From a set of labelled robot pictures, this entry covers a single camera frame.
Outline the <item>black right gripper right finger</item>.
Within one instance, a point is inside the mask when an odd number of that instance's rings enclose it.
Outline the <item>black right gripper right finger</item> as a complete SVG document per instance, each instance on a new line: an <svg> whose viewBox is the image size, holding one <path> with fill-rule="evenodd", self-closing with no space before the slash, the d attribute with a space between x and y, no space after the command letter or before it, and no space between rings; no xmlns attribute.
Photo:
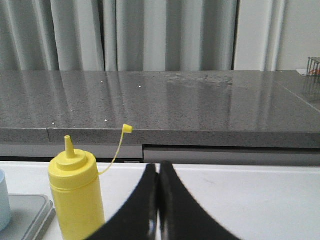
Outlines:
<svg viewBox="0 0 320 240"><path fill-rule="evenodd" d="M160 164L159 217L163 240L237 240L194 199L170 162Z"/></svg>

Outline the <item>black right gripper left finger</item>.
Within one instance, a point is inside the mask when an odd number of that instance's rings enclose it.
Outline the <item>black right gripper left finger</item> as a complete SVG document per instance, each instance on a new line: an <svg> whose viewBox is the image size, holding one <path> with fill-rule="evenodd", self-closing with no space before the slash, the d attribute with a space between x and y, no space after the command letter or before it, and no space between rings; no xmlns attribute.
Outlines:
<svg viewBox="0 0 320 240"><path fill-rule="evenodd" d="M88 240L154 240L157 228L158 173L145 167L136 188L117 213Z"/></svg>

